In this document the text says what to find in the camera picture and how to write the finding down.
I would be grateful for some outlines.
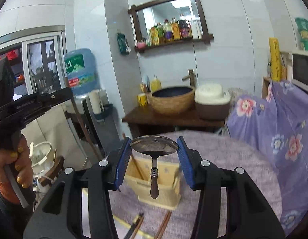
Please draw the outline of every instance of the sink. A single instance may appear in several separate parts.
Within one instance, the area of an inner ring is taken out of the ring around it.
[[[194,93],[187,86],[167,87],[150,95],[150,105],[161,114],[179,114],[193,106]]]

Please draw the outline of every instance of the hand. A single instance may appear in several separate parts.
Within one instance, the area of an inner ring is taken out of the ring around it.
[[[23,188],[28,188],[32,185],[33,170],[31,168],[31,160],[29,158],[30,149],[27,145],[27,140],[24,135],[18,144],[18,152],[13,152],[5,149],[0,150],[0,183],[8,183],[8,178],[4,172],[4,166],[15,162],[15,169],[19,172],[17,182]]]

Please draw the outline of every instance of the faucet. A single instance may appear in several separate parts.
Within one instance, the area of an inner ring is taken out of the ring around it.
[[[185,76],[182,78],[182,81],[185,82],[186,80],[189,79],[189,82],[191,84],[192,88],[195,88],[195,74],[194,74],[194,69],[188,69],[189,75]]]

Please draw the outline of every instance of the floral fabric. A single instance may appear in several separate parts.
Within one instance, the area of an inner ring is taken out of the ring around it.
[[[308,210],[308,94],[270,83],[265,99],[241,96],[227,121],[230,136],[258,149],[277,174],[281,226],[289,235]]]

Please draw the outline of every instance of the yellow mug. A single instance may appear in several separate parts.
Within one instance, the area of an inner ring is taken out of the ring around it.
[[[137,101],[138,101],[138,104],[139,104],[140,106],[146,106],[146,105],[147,105],[146,94],[145,94],[145,93],[140,93],[140,94],[137,96]]]

